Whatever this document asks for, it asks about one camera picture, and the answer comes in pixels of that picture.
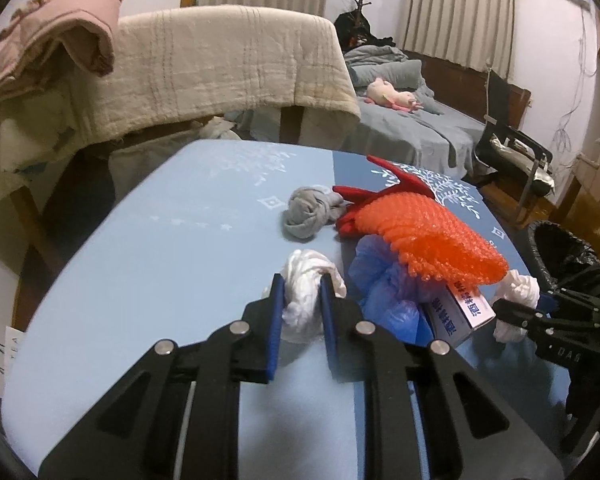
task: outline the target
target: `trash can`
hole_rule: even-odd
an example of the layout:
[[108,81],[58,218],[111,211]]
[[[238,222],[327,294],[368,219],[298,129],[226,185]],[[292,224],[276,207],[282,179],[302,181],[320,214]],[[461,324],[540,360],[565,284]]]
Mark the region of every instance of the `trash can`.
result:
[[513,241],[541,292],[568,288],[600,298],[600,260],[589,243],[546,220],[531,222]]

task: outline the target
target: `blue tablecloth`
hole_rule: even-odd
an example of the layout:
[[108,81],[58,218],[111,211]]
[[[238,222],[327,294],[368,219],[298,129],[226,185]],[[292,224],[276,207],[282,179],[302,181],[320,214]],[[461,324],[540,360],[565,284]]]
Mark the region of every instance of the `blue tablecloth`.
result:
[[[511,268],[526,272],[473,187],[406,169],[496,245]],[[333,228],[304,244],[283,235],[282,212],[294,189],[379,190],[394,179],[359,155],[302,146],[202,140],[181,150],[112,211],[34,316],[2,405],[13,449],[36,472],[156,340],[197,342],[238,319],[294,249],[314,248],[344,271],[354,243],[341,244]],[[533,343],[505,347],[492,331],[479,330],[460,353],[557,450],[567,372],[538,360]],[[360,386],[333,383],[323,342],[282,344],[280,359],[273,383],[241,390],[240,478],[362,478]]]

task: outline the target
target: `gray sock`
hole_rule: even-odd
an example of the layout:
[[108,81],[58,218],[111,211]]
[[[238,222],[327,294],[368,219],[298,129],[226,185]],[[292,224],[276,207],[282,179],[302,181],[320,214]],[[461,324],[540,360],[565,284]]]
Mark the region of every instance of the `gray sock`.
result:
[[289,198],[285,229],[292,236],[304,240],[315,235],[329,222],[335,222],[344,211],[344,200],[338,193],[300,187]]

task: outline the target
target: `stuffed toy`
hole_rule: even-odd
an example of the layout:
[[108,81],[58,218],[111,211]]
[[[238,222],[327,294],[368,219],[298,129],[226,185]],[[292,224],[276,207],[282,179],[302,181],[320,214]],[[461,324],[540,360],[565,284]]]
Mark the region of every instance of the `stuffed toy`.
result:
[[375,103],[392,110],[413,112],[422,110],[422,103],[411,92],[398,92],[388,81],[377,77],[366,87],[365,103]]

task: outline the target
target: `blue plastic bag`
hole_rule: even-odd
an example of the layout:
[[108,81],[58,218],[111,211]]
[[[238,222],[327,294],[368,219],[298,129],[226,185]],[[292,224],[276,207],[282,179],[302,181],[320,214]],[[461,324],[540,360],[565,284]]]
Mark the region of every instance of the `blue plastic bag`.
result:
[[426,346],[433,333],[421,303],[430,301],[445,285],[412,277],[389,244],[378,235],[367,235],[356,247],[349,277],[362,294],[365,319],[383,326],[405,343]]

